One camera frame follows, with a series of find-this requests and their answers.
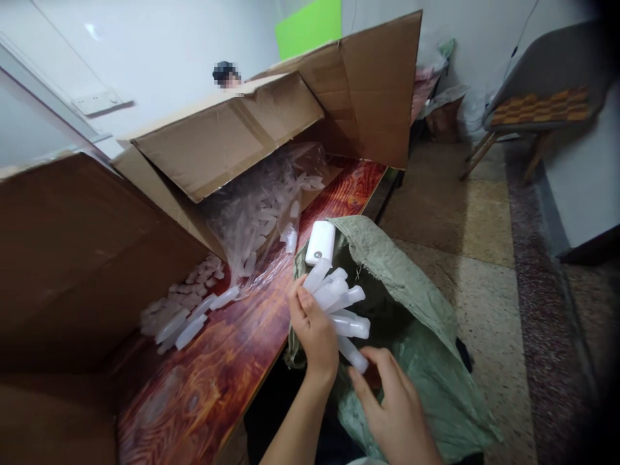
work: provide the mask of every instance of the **gray chair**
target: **gray chair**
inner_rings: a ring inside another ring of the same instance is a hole
[[[476,158],[461,176],[465,180],[501,136],[513,133],[535,133],[530,149],[531,162],[523,177],[527,183],[543,156],[549,135],[569,125],[592,119],[603,107],[607,90],[615,78],[615,68],[601,41],[600,21],[589,21],[554,30],[536,39],[525,51],[508,75],[497,95],[482,117],[487,134],[474,148],[466,161]],[[499,105],[512,97],[535,94],[548,97],[567,89],[586,86],[588,89],[587,117],[581,121],[527,122],[491,126]]]

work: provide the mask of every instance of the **dark hair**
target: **dark hair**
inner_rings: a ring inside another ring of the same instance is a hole
[[[226,84],[226,81],[230,78],[231,74],[240,79],[237,68],[234,67],[230,61],[221,61],[213,68],[213,79],[219,86]]]

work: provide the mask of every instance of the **hand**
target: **hand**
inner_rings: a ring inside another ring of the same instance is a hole
[[[331,388],[338,371],[336,329],[312,294],[302,287],[306,276],[295,281],[289,290],[291,325],[308,359],[307,374],[329,383]]]
[[[424,420],[418,393],[387,349],[364,347],[360,352],[377,365],[384,391],[379,405],[364,377],[349,374],[362,403],[368,428],[390,465],[440,464],[441,457]]]

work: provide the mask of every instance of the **electrical outlet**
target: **electrical outlet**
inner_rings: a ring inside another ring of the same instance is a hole
[[[91,115],[110,110],[131,102],[133,99],[121,99],[112,89],[80,97],[73,101],[76,108],[84,115]]]

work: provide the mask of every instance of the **person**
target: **person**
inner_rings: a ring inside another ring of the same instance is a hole
[[[304,347],[307,370],[261,465],[310,465],[315,462],[321,421],[336,380],[339,361],[336,331],[312,294],[302,287],[305,278],[303,275],[291,286],[288,300],[291,325]],[[394,356],[387,349],[374,347],[364,347],[361,352],[378,369],[384,391],[383,402],[377,402],[365,378],[355,368],[349,368],[349,376],[366,414],[370,433],[387,461],[390,465],[441,464],[415,386]],[[355,463],[377,461],[356,460]]]
[[[239,87],[242,84],[237,68],[230,61],[221,61],[215,65],[213,79],[223,89]]]

